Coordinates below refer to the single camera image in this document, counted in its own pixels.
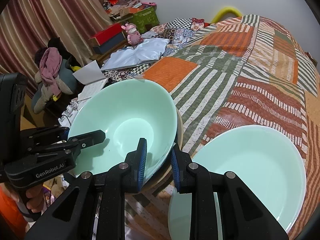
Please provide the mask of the person left hand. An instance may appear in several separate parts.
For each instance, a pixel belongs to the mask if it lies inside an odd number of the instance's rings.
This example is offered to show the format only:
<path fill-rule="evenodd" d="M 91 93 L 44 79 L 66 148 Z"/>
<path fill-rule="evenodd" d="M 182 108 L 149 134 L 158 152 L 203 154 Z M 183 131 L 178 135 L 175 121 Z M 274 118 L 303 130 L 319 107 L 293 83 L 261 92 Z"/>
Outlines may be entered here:
<path fill-rule="evenodd" d="M 16 203 L 20 201 L 19 194 L 8 183 L 1 183 L 1 189 Z M 38 213 L 43 210 L 44 196 L 42 184 L 28 189 L 25 195 L 28 199 L 28 202 L 25 205 L 29 210 L 31 210 L 33 213 Z"/>

